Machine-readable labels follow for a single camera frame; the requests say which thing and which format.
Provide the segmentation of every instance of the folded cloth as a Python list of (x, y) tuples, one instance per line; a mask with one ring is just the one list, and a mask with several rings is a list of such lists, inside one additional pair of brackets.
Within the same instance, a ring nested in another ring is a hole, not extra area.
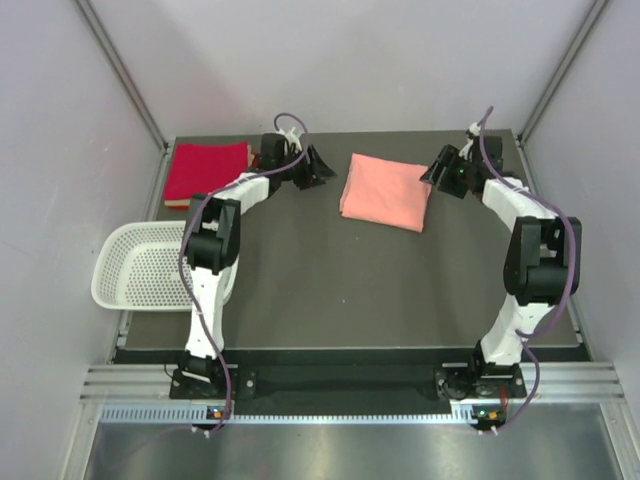
[(340, 199), (343, 217), (422, 232), (431, 185), (420, 181), (424, 165), (354, 153)]

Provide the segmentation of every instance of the stack of folded cloth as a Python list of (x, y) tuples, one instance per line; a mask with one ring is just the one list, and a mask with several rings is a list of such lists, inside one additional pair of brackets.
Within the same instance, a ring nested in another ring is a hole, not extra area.
[(340, 199), (343, 217), (422, 232), (431, 185), (420, 181), (424, 165), (354, 153)]

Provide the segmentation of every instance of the red cloth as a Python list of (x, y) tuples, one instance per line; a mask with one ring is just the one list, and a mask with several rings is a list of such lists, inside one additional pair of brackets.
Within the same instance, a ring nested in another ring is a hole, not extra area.
[(424, 165), (390, 162), (354, 153), (340, 199), (343, 217), (422, 232), (431, 185)]
[(248, 167), (247, 142), (235, 145), (180, 144), (164, 187), (164, 200), (183, 200), (224, 187)]

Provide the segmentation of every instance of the pink cloth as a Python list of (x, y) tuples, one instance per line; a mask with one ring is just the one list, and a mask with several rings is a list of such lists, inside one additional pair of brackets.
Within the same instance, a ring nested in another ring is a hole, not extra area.
[(343, 217), (422, 232), (431, 185), (424, 165), (390, 162), (354, 153), (340, 199)]

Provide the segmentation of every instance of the metal post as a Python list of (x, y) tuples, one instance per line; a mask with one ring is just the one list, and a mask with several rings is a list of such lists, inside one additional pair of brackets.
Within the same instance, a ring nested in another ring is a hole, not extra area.
[(109, 65), (113, 69), (116, 77), (120, 81), (120, 84), (124, 88), (127, 96), (131, 100), (134, 108), (140, 115), (140, 118), (144, 122), (147, 130), (149, 130), (149, 134), (153, 138), (153, 141), (156, 143), (158, 148), (164, 152), (167, 149), (167, 141), (165, 140), (158, 124), (154, 120), (151, 112), (147, 108), (136, 84), (134, 83), (129, 71), (124, 65), (124, 62), (120, 58), (118, 51), (116, 50), (113, 42), (109, 38), (98, 14), (95, 9), (91, 5), (90, 0), (71, 0), (72, 3), (76, 6), (78, 13), (82, 17), (84, 23), (89, 27), (89, 30), (93, 34), (96, 42), (100, 49), (104, 52)]
[(602, 17), (602, 14), (605, 11), (605, 8), (611, 3), (611, 0), (594, 0), (591, 8), (587, 12), (584, 20), (580, 24), (580, 28), (578, 28), (578, 32), (571, 40), (569, 47), (565, 51), (562, 56), (562, 60), (558, 64), (555, 72), (551, 76), (549, 83), (545, 87), (540, 96), (540, 99), (536, 103), (533, 111), (527, 118), (527, 121), (524, 124), (524, 128), (522, 132), (518, 135), (518, 139), (522, 145), (526, 144), (533, 130), (540, 122), (542, 115), (546, 111), (547, 107), (551, 103), (553, 96), (556, 94), (558, 87), (562, 84), (562, 81), (565, 79), (567, 72), (573, 65), (575, 59), (578, 54), (582, 50), (585, 45), (585, 42), (591, 35), (594, 30), (594, 27), (598, 23), (598, 20)]

